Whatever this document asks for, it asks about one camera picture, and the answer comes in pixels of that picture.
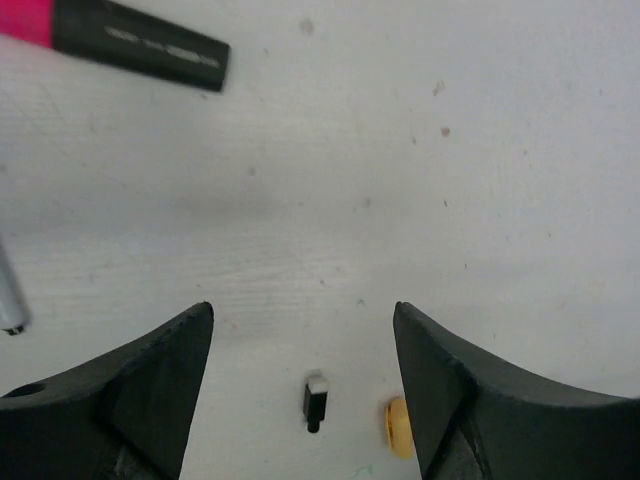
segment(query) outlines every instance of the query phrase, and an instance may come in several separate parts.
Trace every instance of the pink marker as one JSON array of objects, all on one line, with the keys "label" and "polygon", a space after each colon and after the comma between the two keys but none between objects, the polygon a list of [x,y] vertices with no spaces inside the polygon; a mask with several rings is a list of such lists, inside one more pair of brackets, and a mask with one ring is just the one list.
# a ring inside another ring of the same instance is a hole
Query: pink marker
[{"label": "pink marker", "polygon": [[230,54],[226,43],[109,0],[0,0],[0,33],[216,92]]}]

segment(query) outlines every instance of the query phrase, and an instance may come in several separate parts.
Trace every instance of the silver pen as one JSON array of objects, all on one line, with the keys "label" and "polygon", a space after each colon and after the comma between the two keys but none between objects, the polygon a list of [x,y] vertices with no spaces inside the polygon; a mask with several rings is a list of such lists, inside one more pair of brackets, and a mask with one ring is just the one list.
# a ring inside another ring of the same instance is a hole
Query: silver pen
[{"label": "silver pen", "polygon": [[29,311],[22,300],[16,276],[0,244],[0,329],[9,335],[24,332]]}]

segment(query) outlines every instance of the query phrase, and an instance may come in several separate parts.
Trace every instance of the white table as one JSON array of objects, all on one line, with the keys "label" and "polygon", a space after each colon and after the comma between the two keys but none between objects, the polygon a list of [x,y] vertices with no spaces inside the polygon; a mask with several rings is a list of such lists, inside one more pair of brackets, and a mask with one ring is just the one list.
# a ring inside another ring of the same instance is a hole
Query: white table
[{"label": "white table", "polygon": [[228,41],[227,89],[0,39],[0,230],[35,315],[0,390],[210,300],[184,479],[413,480],[380,421],[408,300],[640,393],[637,2],[127,3]]}]

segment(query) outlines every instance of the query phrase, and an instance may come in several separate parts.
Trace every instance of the yellow round object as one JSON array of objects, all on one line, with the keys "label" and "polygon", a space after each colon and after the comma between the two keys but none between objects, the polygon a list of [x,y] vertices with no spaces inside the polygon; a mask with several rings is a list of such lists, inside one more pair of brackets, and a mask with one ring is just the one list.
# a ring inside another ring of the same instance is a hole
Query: yellow round object
[{"label": "yellow round object", "polygon": [[404,397],[391,400],[385,415],[387,436],[391,451],[399,458],[413,457],[413,435],[409,422],[409,410]]}]

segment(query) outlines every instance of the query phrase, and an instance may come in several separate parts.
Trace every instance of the hole in black plastic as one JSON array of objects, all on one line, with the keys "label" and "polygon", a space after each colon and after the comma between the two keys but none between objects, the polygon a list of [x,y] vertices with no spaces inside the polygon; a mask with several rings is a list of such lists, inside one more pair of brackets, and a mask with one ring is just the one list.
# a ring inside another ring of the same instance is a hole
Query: hole in black plastic
[{"label": "hole in black plastic", "polygon": [[15,390],[7,393],[4,398],[15,398],[15,397],[27,397],[29,395],[34,395],[36,393],[40,393],[44,390],[44,384],[42,383],[30,383],[29,385],[25,385],[24,387],[16,388]]}]

